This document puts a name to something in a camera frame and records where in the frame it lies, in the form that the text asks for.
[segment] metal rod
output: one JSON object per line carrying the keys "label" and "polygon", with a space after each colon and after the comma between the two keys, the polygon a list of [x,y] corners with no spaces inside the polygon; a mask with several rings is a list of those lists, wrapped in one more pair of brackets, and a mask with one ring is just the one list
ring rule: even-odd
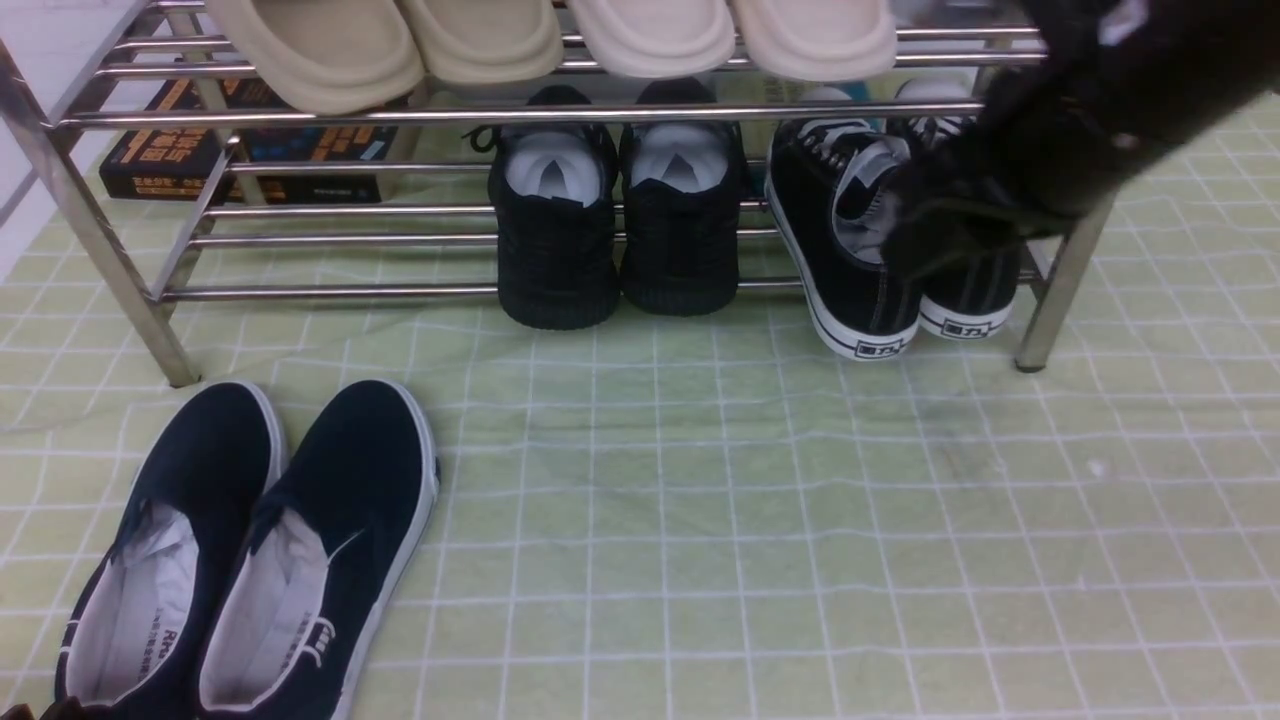
{"label": "metal rod", "polygon": [[[764,200],[744,200],[741,211],[763,213],[768,209]],[[614,211],[622,211],[622,204],[614,205]],[[439,215],[439,217],[466,217],[466,215],[492,215],[493,205],[269,205],[265,208],[224,206],[210,208],[205,211],[206,218],[218,219],[253,219],[253,220],[285,220],[291,218],[324,218],[324,217],[392,217],[392,215]]]}
{"label": "metal rod", "polygon": [[977,115],[982,104],[975,100],[940,100],[936,102],[808,102],[795,105],[621,105],[621,106],[538,106],[511,110],[424,109],[378,110],[356,115],[321,117],[296,110],[237,110],[230,113],[79,113],[64,119],[59,127],[76,129],[138,129],[138,128],[284,128],[284,127],[360,127],[360,126],[429,126],[503,124],[503,123],[654,123],[676,120],[788,120],[847,118],[918,118],[940,115]]}
{"label": "metal rod", "polygon": [[[192,17],[192,15],[174,15]],[[1044,59],[1039,50],[991,51],[969,50],[960,53],[905,53],[897,58],[897,68],[951,68],[991,65],[1033,65]],[[755,72],[750,58],[730,58],[719,70]],[[604,68],[591,59],[563,60],[556,74],[604,74]],[[179,78],[252,79],[259,77],[252,64],[243,60],[186,61],[186,63],[108,63],[97,70],[97,77],[114,81],[154,81]]]}
{"label": "metal rod", "polygon": [[[169,10],[168,14],[189,13],[188,9]],[[1039,31],[1033,27],[966,27],[966,28],[900,28],[897,31],[899,42],[940,42],[940,41],[970,41],[988,38],[1011,40],[1038,40]],[[567,49],[586,47],[586,40],[576,32],[561,33],[561,42]],[[200,50],[205,53],[234,53],[236,47],[225,36],[201,35],[195,37],[124,37],[115,45],[116,50],[128,50],[142,54],[155,53],[186,53]]]}
{"label": "metal rod", "polygon": [[[746,164],[763,168],[763,158],[750,158]],[[371,160],[369,163],[308,163],[300,161],[252,161],[232,163],[229,174],[238,176],[369,176],[380,173],[488,173],[493,163],[393,163]]]}
{"label": "metal rod", "polygon": [[1057,258],[1053,259],[1053,268],[1044,279],[1043,296],[1036,305],[1036,314],[1032,315],[1018,357],[1014,360],[1019,370],[1038,373],[1048,364],[1048,356],[1062,333],[1066,314],[1071,310],[1071,302],[1080,290],[1085,270],[1089,269],[1093,251],[1098,247],[1102,228],[1106,227],[1114,205],[1115,197],[1102,202],[1080,220],[1071,234],[1062,238]]}
{"label": "metal rod", "polygon": [[187,279],[191,278],[191,273],[196,269],[201,249],[193,243],[193,238],[214,229],[214,220],[206,218],[205,211],[209,210],[214,196],[218,195],[218,186],[221,184],[223,176],[227,174],[227,165],[236,154],[239,142],[239,136],[233,136],[223,146],[221,155],[214,163],[214,169],[209,173],[209,179],[205,181],[205,187],[200,191],[200,197],[196,199],[195,209],[187,217],[187,220],[183,222],[182,229],[178,231],[178,242],[169,251],[169,258],[151,284],[152,297],[160,297],[168,290],[183,287],[187,284]]}
{"label": "metal rod", "polygon": [[[102,109],[108,97],[115,91],[116,83],[99,78],[97,69],[102,65],[133,60],[136,53],[115,49],[119,40],[132,35],[151,35],[164,22],[160,17],[142,13],[146,1],[134,0],[133,8],[120,18],[120,22],[108,32],[97,50],[90,55],[90,61],[81,68],[81,72],[67,86],[67,91],[49,111],[49,117],[54,122],[70,113],[91,113]],[[56,141],[63,150],[70,150],[79,141],[79,132],[60,132]]]}
{"label": "metal rod", "polygon": [[102,275],[106,287],[120,304],[124,315],[165,377],[174,386],[195,383],[198,377],[169,325],[164,309],[147,293],[142,275],[138,274],[102,208],[93,200],[93,192],[72,160],[70,149],[59,147],[50,135],[49,118],[40,109],[31,86],[27,85],[3,42],[0,42],[0,118],[9,126],[18,146],[31,160],[36,174],[49,188],[54,202],[79,240],[84,254]]}
{"label": "metal rod", "polygon": [[[200,27],[200,18],[189,13],[169,13],[165,15],[165,20],[169,23],[169,29],[173,31],[175,37],[198,37],[204,35],[204,29]],[[204,51],[189,50],[183,54],[183,59],[187,63],[201,64],[212,60],[212,56]],[[192,82],[196,86],[196,96],[200,99],[201,106],[215,113],[227,110],[227,96],[223,94],[221,82],[214,78],[195,78]],[[232,131],[223,128],[214,132],[223,146],[230,141]],[[243,147],[238,142],[237,151],[244,155]],[[220,181],[221,173],[215,177]],[[237,183],[239,184],[241,197],[246,205],[266,205],[266,196],[262,193],[262,186],[257,182],[257,178],[239,178]]]}
{"label": "metal rod", "polygon": [[[777,237],[773,228],[742,228],[739,240]],[[613,242],[627,241],[625,232],[613,236]],[[494,247],[497,233],[360,233],[360,234],[206,234],[191,241],[189,247],[201,250],[232,249],[320,249],[320,247]]]}
{"label": "metal rod", "polygon": [[[794,290],[800,278],[748,278],[739,290]],[[297,284],[297,286],[210,286],[166,291],[165,302],[230,302],[238,300],[410,300],[474,297],[498,293],[494,283],[439,284]]]}

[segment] shoe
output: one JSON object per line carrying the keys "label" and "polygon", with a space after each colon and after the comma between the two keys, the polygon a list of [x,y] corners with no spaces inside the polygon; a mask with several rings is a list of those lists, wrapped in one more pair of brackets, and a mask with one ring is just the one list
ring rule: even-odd
{"label": "shoe", "polygon": [[568,6],[591,56],[617,76],[704,73],[737,47],[724,0],[571,0]]}
{"label": "shoe", "polygon": [[[951,100],[969,97],[969,91],[946,78],[919,78],[904,85],[897,97]],[[925,151],[964,126],[963,118],[914,118],[891,120],[888,131],[908,138],[915,151]],[[998,332],[1014,309],[1021,258],[1021,245],[1010,245],[920,281],[924,329],[947,340],[984,340]]]}
{"label": "shoe", "polygon": [[366,380],[339,392],[253,509],[200,659],[200,716],[349,717],[438,493],[431,432],[408,391]]}
{"label": "shoe", "polygon": [[381,105],[426,77],[394,0],[216,0],[206,10],[271,90],[305,113]]}
{"label": "shoe", "polygon": [[[822,87],[805,101],[849,101]],[[851,360],[883,360],[919,327],[919,288],[891,275],[879,245],[892,220],[884,182],[910,156],[906,141],[865,120],[791,120],[769,147],[764,192],[800,269],[818,334]]]}
{"label": "shoe", "polygon": [[[640,105],[716,102],[692,78],[650,85]],[[750,182],[737,123],[655,123],[622,132],[627,247],[622,293],[657,315],[705,315],[737,293],[737,224]]]}
{"label": "shoe", "polygon": [[534,79],[564,59],[550,3],[397,0],[426,67],[458,85]]}
{"label": "shoe", "polygon": [[[530,105],[589,105],[566,86]],[[613,184],[618,156],[603,124],[508,126],[471,133],[472,147],[498,147],[489,199],[498,215],[498,301],[530,328],[575,331],[618,307],[613,265]]]}
{"label": "shoe", "polygon": [[888,0],[733,0],[733,9],[751,60],[776,76],[865,79],[897,59]]}
{"label": "shoe", "polygon": [[54,678],[93,719],[191,717],[192,670],[253,503],[288,446],[266,396],[218,383],[147,454],[115,541],[76,603]]}

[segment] beige slipper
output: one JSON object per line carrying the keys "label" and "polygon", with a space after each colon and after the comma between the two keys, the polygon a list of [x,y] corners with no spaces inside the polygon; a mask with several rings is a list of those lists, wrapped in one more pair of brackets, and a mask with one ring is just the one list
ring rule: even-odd
{"label": "beige slipper", "polygon": [[306,113],[381,105],[426,74],[394,0],[212,0],[207,9],[271,90]]}
{"label": "beige slipper", "polygon": [[430,73],[486,85],[549,74],[564,58],[548,0],[398,0]]}

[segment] sneaker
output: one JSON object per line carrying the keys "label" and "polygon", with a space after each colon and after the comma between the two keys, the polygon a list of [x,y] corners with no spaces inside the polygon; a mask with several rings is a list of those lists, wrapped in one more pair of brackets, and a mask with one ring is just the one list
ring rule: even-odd
{"label": "sneaker", "polygon": [[[530,105],[589,105],[581,92],[544,88]],[[603,124],[509,126],[498,147],[489,199],[498,214],[498,301],[511,319],[548,331],[603,323],[618,307],[613,265],[617,151]]]}
{"label": "sneaker", "polygon": [[218,383],[169,421],[76,603],[54,696],[93,719],[191,717],[192,669],[253,503],[288,454],[260,389]]}
{"label": "sneaker", "polygon": [[253,509],[198,666],[206,720],[344,720],[439,492],[422,409],[380,380],[320,413]]}
{"label": "sneaker", "polygon": [[[692,78],[660,81],[640,105],[716,102]],[[657,123],[622,132],[627,249],[622,293],[657,315],[705,315],[737,295],[737,223],[749,182],[737,123]]]}
{"label": "sneaker", "polygon": [[[950,79],[919,78],[904,85],[897,97],[950,100],[969,97],[969,91]],[[915,151],[924,151],[964,127],[963,118],[914,118],[892,120],[888,129],[908,138]],[[922,279],[924,329],[948,340],[984,340],[995,334],[1012,311],[1021,258],[1021,246],[1012,245]]]}
{"label": "sneaker", "polygon": [[[832,87],[805,101],[847,101]],[[769,147],[764,192],[809,300],[818,334],[851,360],[883,360],[915,337],[920,292],[891,275],[879,245],[892,219],[882,188],[906,141],[864,120],[791,120]]]}

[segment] printed logo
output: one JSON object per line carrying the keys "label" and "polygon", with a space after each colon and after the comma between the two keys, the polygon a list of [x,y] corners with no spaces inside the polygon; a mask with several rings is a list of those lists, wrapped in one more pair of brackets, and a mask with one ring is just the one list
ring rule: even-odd
{"label": "printed logo", "polygon": [[157,664],[164,662],[164,659],[169,657],[169,651],[173,650],[175,642],[178,642],[178,633],[165,630],[164,637],[160,639],[160,655],[156,656]]}
{"label": "printed logo", "polygon": [[324,667],[324,656],[329,652],[329,643],[333,638],[338,637],[338,630],[333,626],[333,623],[325,620],[324,618],[316,618],[316,634],[315,642],[301,648],[301,652],[311,656],[316,661],[316,669]]}
{"label": "printed logo", "polygon": [[152,657],[156,651],[156,641],[160,639],[160,616],[163,609],[156,607],[156,615],[151,619],[151,630],[147,633],[147,644],[142,648],[142,666],[138,667],[138,682],[146,680],[151,674]]}
{"label": "printed logo", "polygon": [[886,345],[877,345],[873,342],[859,342],[858,347],[854,348],[854,355],[863,360],[883,360],[886,357],[892,357],[902,348],[906,347],[905,341],[890,342]]}
{"label": "printed logo", "polygon": [[965,323],[957,323],[955,320],[947,320],[942,323],[942,336],[955,340],[983,340],[995,332],[991,323],[979,323],[969,325]]}

